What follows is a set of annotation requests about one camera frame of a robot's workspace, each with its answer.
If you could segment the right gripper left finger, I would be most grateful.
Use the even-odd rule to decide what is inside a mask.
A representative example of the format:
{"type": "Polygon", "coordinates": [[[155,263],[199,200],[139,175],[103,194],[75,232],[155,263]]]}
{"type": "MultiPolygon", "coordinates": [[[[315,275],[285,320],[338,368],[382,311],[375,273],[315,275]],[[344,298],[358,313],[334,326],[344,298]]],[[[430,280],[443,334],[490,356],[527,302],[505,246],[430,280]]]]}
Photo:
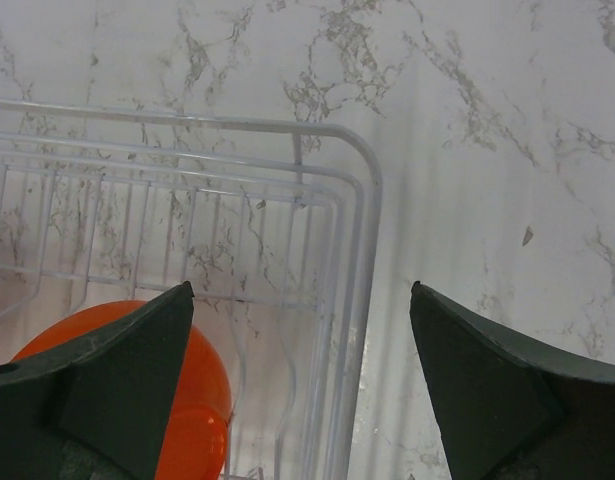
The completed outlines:
{"type": "Polygon", "coordinates": [[[183,282],[134,312],[0,365],[0,479],[152,479],[193,319],[183,282]]]}

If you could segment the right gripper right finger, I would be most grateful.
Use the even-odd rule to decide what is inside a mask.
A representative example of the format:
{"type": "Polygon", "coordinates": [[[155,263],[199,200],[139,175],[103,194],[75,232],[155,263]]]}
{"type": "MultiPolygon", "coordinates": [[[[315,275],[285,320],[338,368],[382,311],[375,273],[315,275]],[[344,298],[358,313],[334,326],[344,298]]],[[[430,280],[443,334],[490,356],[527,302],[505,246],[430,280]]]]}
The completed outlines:
{"type": "Polygon", "coordinates": [[[417,282],[410,319],[454,479],[615,479],[615,365],[417,282]]]}

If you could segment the orange bowl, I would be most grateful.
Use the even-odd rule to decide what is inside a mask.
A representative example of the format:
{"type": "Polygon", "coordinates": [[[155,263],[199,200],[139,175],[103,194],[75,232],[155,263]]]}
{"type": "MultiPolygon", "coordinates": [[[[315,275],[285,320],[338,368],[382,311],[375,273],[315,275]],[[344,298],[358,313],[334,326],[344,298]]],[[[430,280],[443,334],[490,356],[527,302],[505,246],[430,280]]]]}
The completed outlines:
{"type": "MultiPolygon", "coordinates": [[[[22,358],[48,350],[115,321],[141,300],[99,304],[60,320],[20,350],[22,358]]],[[[226,455],[232,400],[225,367],[211,343],[193,326],[161,449],[158,479],[216,479],[226,455]]]]}

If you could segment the clear wire dish rack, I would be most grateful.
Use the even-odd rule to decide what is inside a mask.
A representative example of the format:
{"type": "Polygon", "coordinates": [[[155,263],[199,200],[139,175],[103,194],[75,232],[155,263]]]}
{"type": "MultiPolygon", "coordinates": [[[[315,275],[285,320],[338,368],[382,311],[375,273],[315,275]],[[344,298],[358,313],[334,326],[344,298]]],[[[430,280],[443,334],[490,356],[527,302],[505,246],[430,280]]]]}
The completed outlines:
{"type": "Polygon", "coordinates": [[[0,364],[182,282],[228,379],[224,479],[344,479],[382,199],[330,124],[0,99],[0,364]]]}

